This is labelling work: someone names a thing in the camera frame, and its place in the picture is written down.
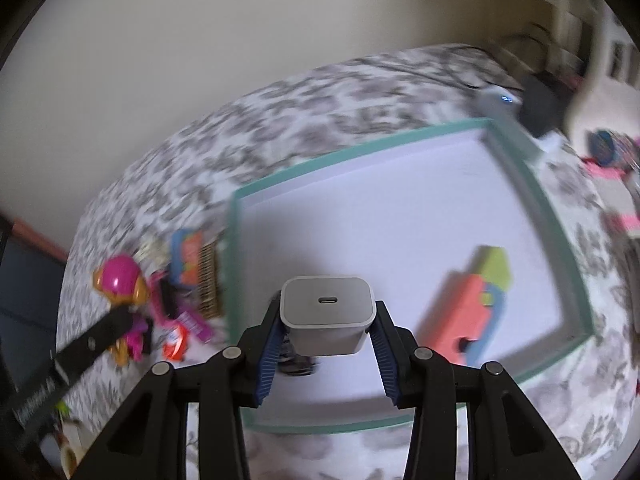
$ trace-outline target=white object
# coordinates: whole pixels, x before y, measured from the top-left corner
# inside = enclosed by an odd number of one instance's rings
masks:
[[[355,354],[375,317],[369,283],[356,276],[299,276],[282,287],[280,319],[300,355]]]
[[[634,329],[637,334],[640,334],[640,242],[637,239],[630,239],[627,242],[625,264]]]
[[[640,137],[638,50],[604,0],[596,5],[587,72],[564,117],[564,131],[579,156],[590,155],[589,136],[599,129]]]
[[[592,180],[607,214],[614,216],[636,214],[633,196],[622,179],[593,178]]]
[[[501,86],[491,85],[479,90],[475,106],[482,115],[500,124],[522,158],[533,166],[542,164],[547,154],[556,152],[566,142],[557,130],[551,130],[537,139],[533,137],[518,121],[522,100]]]
[[[95,437],[82,423],[68,420],[62,423],[62,433],[66,442],[60,446],[60,462],[66,477],[71,478]]]
[[[402,144],[239,198],[241,328],[260,323],[292,277],[357,275],[396,325],[418,335],[478,247],[500,246],[513,285],[482,358],[513,376],[553,359],[582,331],[579,295],[556,253],[559,227],[550,227],[495,135],[474,128]],[[318,358],[310,376],[276,374],[245,422],[262,431],[331,432],[411,414],[385,396],[367,339],[356,354]]]
[[[640,211],[640,173],[638,170],[630,171],[623,178],[626,190],[634,201],[635,213]]]
[[[151,274],[166,268],[171,260],[171,254],[167,243],[161,238],[145,233],[140,240],[140,246],[133,253],[133,259],[146,274]]]

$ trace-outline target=orange toy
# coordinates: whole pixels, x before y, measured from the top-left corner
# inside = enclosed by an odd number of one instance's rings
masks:
[[[115,345],[109,347],[109,353],[116,363],[116,366],[123,367],[129,362],[129,349],[124,338],[120,338],[116,341]]]
[[[450,309],[420,345],[435,350],[450,363],[465,364],[464,343],[480,339],[492,315],[491,308],[482,304],[483,293],[484,278],[466,274]]]

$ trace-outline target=floral bedspread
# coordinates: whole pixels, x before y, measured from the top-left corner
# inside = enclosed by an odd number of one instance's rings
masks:
[[[132,251],[146,233],[167,238],[183,226],[225,227],[239,186],[341,148],[475,115],[473,91],[507,77],[482,53],[430,46],[325,66],[276,82],[225,105],[171,136],[100,192],[82,216],[62,286],[58,347],[107,310],[91,272]],[[602,221],[602,202],[577,157],[562,151],[539,171],[586,282],[596,335],[522,385],[584,478],[615,450],[630,419],[638,364],[627,286]],[[224,333],[224,323],[218,327]],[[106,355],[69,392],[73,414],[98,433],[158,353],[118,369]],[[185,364],[222,348],[194,345]],[[197,478],[197,405],[188,423],[188,474]],[[459,410],[458,477],[466,478],[466,416]],[[245,434],[252,478],[401,478],[411,426],[334,435]]]

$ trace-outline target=blue gripper pad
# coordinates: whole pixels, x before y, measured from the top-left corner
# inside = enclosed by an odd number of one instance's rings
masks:
[[[493,304],[491,306],[491,317],[489,318],[489,322],[484,327],[480,339],[469,343],[469,345],[466,347],[466,365],[473,368],[477,368],[482,364],[482,361],[480,360],[482,357],[482,352],[489,344],[489,341],[491,341],[491,338],[494,336],[495,329],[498,327],[498,322],[502,317],[505,305],[504,291],[500,287],[494,285],[493,283],[487,283],[484,286],[484,291],[491,294]]]
[[[258,377],[255,387],[255,399],[258,406],[262,404],[264,398],[271,391],[271,383],[273,383],[273,376],[276,373],[278,359],[280,358],[280,347],[284,339],[284,331],[284,324],[280,320],[280,316],[278,316],[278,319],[271,327],[267,342],[264,345],[264,351],[258,362]]]
[[[373,351],[376,353],[376,361],[378,362],[380,378],[382,378],[382,385],[385,387],[386,396],[393,401],[394,406],[397,406],[400,396],[398,365],[396,364],[391,346],[389,346],[385,331],[382,329],[382,324],[377,316],[371,324],[369,334],[371,336],[371,343],[373,344]]]

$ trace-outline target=pink toy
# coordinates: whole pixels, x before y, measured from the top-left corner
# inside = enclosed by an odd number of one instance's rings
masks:
[[[142,349],[144,347],[144,335],[149,330],[149,325],[142,316],[136,316],[131,330],[125,336],[124,341],[127,344],[129,356],[134,361],[142,359]]]
[[[618,168],[601,168],[587,162],[585,169],[590,175],[598,194],[604,203],[604,215],[609,227],[629,238],[640,237],[640,216],[633,181],[625,178],[625,172]]]
[[[141,305],[148,298],[140,267],[126,254],[109,258],[94,272],[94,287],[107,297],[112,306],[124,303]]]
[[[149,303],[154,322],[156,325],[167,329],[172,329],[179,323],[187,329],[188,332],[196,336],[200,342],[208,343],[213,337],[213,329],[184,298],[180,298],[179,296],[175,298],[175,303],[177,303],[177,313],[175,314],[177,317],[171,319],[167,316],[166,308],[168,305],[162,302],[162,291],[160,287],[160,281],[167,276],[168,273],[164,270],[156,270],[156,272],[149,277]]]

